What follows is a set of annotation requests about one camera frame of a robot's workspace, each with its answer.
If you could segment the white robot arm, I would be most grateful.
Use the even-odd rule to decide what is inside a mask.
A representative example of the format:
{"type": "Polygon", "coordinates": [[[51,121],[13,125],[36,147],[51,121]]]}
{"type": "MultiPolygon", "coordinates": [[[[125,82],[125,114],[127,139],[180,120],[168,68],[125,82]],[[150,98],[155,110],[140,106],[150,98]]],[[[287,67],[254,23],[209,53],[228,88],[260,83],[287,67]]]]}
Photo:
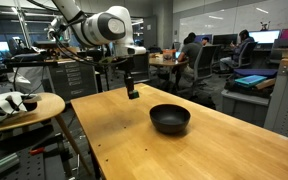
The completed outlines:
{"type": "Polygon", "coordinates": [[[65,18],[67,24],[52,32],[59,48],[63,44],[59,40],[59,33],[71,27],[78,42],[85,47],[96,47],[112,43],[115,62],[87,60],[77,54],[72,59],[92,66],[118,65],[128,62],[134,55],[145,54],[146,49],[134,43],[131,17],[127,8],[112,6],[104,12],[88,16],[74,2],[74,0],[52,0],[65,18]]]}

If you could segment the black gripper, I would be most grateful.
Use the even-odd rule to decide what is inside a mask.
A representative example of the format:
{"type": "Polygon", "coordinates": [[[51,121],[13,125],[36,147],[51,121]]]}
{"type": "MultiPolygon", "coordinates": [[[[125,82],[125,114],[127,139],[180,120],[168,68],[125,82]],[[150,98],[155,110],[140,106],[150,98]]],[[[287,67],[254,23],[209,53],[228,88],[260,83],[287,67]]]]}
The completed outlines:
{"type": "Polygon", "coordinates": [[[125,85],[127,88],[127,94],[130,99],[134,98],[134,81],[131,76],[131,70],[134,68],[134,58],[132,56],[119,59],[120,64],[118,69],[124,72],[125,85]]]}

